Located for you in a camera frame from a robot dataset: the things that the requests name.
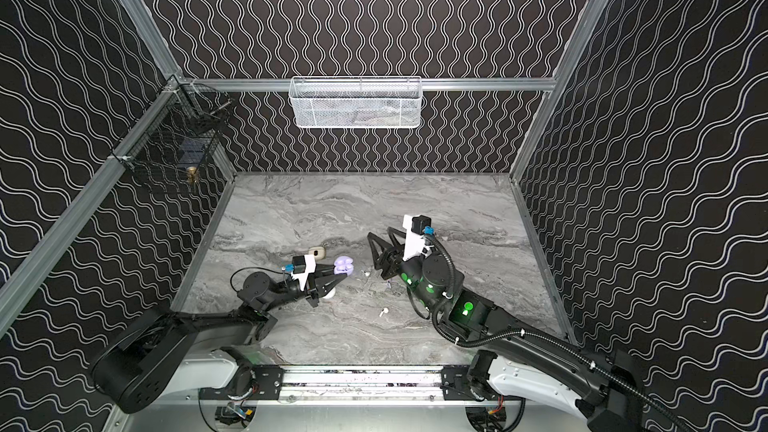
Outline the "beige earbud charging case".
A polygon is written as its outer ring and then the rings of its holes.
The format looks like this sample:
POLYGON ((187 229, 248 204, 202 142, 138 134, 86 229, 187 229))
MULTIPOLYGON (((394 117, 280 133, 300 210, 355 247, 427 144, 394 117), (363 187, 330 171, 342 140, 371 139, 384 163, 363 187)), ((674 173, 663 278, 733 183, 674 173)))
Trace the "beige earbud charging case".
POLYGON ((326 257, 326 249, 323 246, 311 247, 308 251, 316 260, 323 260, 326 257))

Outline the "purple round charging case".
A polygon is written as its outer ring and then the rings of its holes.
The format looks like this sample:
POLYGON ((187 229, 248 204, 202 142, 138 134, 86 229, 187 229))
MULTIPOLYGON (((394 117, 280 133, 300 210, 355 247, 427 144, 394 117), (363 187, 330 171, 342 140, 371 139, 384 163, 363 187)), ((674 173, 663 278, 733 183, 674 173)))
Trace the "purple round charging case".
POLYGON ((339 256, 334 260, 334 273, 350 275, 354 272, 354 260, 348 256, 339 256))

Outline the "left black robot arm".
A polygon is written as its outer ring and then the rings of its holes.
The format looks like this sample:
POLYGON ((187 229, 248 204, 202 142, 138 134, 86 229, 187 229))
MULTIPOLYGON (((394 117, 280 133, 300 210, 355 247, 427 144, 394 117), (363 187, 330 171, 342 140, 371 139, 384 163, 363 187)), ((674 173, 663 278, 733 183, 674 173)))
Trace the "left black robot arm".
POLYGON ((246 271, 235 290, 241 303, 229 312, 194 314, 165 306, 145 311, 92 361, 95 389, 127 414, 192 389, 216 390, 235 401, 252 396, 259 384, 241 347, 267 337, 277 323, 273 310, 297 301, 316 307, 348 275, 304 256, 281 272, 246 271))

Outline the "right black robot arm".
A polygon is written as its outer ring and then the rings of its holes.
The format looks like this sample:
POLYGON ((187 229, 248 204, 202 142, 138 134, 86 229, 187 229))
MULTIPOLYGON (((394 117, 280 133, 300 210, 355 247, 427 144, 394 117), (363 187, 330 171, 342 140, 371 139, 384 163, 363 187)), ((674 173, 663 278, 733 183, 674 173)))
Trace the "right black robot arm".
POLYGON ((676 431, 688 425, 641 385, 624 352, 590 352, 515 317, 463 284, 464 276, 434 236, 425 249, 406 255, 405 233, 389 229, 367 240, 375 270, 399 279, 414 311, 456 347, 475 352, 467 372, 470 396, 532 400, 570 413, 591 431, 642 431, 650 408, 676 431))

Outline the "brass knob in basket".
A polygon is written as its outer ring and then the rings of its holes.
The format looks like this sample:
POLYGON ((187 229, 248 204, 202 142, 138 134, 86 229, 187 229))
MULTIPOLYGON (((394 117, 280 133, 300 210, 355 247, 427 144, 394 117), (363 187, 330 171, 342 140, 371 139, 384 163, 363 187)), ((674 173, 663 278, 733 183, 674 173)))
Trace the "brass knob in basket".
POLYGON ((186 181, 189 185, 198 184, 200 180, 198 169, 194 166, 186 168, 186 181))

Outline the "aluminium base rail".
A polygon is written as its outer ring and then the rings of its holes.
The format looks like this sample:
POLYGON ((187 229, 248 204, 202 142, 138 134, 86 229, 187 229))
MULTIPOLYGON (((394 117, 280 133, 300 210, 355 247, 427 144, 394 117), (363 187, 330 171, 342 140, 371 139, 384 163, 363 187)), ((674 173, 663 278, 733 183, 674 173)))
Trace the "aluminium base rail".
POLYGON ((473 406, 519 397, 559 410, 576 407, 576 391, 527 365, 259 366, 255 392, 238 405, 473 406))

